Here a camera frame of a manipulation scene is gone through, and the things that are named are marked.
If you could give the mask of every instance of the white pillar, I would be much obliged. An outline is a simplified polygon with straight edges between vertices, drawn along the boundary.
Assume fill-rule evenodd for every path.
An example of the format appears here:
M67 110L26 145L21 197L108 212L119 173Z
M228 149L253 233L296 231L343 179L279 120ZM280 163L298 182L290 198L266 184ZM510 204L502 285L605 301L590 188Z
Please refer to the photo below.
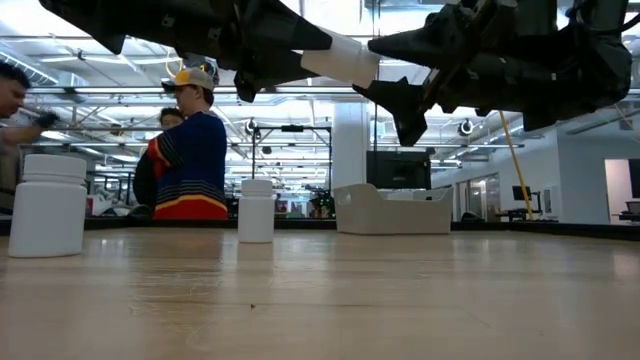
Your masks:
M333 118L333 189L367 180L369 149L367 103L337 103Z

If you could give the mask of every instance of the wall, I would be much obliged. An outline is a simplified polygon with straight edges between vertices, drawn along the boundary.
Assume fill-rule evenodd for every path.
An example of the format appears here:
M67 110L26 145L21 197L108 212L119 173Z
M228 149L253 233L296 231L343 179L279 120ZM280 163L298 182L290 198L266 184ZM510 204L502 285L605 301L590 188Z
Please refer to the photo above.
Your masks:
M560 185L556 130L550 129L542 135L543 139L525 140L522 142L525 147L516 149L525 183L531 187L531 191L542 191L545 187ZM495 173L500 179L500 208L502 210L524 208L524 202L513 200L512 187L519 185L519 180L508 149L497 150L491 155L488 163L464 163L460 170L434 174L431 182L436 188ZM532 206L537 207L535 198ZM561 214L561 204L558 204L558 208Z
M562 179L561 221L574 224L608 224L606 159L637 158L640 144L629 137L558 137Z
M633 199L631 193L631 174L629 160L605 160L605 175L607 177L607 197L609 201L609 219L612 224L624 224L617 216L627 210L627 201Z

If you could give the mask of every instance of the baseball cap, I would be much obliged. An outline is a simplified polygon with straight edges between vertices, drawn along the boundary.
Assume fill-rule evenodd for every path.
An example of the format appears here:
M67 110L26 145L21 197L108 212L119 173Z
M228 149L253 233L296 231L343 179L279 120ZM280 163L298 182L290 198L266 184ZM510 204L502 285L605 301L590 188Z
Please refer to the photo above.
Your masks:
M200 86L211 91L215 88L213 77L198 68L181 70L173 81L162 82L162 87L167 92L174 92L178 86L185 85Z

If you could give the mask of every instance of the person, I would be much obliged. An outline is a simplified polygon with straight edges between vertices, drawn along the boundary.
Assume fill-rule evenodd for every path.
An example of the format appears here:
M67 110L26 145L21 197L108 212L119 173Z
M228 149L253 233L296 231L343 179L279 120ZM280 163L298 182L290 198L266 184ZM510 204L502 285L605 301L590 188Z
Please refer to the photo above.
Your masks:
M0 63L0 118L8 119L24 106L31 82L18 67ZM58 115L43 113L29 126L0 127L0 213L11 214L15 189L22 171L19 144L36 140L59 121Z
M149 142L147 154L158 179L154 219L227 219L227 134L210 111L213 77L200 69L185 69L163 87L175 94L186 120Z
M174 128L184 122L184 116L180 110L173 107L166 107L160 111L158 117L163 130ZM133 178L133 193L138 204L145 205L150 209L156 206L157 177L162 175L163 167L154 162L145 151L136 165L135 176Z

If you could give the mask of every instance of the white plastic bottle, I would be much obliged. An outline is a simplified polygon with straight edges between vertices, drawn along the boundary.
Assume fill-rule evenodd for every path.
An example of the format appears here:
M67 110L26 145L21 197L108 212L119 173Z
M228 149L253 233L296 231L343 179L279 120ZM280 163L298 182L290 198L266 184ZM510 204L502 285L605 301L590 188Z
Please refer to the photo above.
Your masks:
M270 243L274 236L275 199L270 180L245 180L238 204L238 240Z
M16 189L9 256L54 257L82 251L86 161L28 155Z

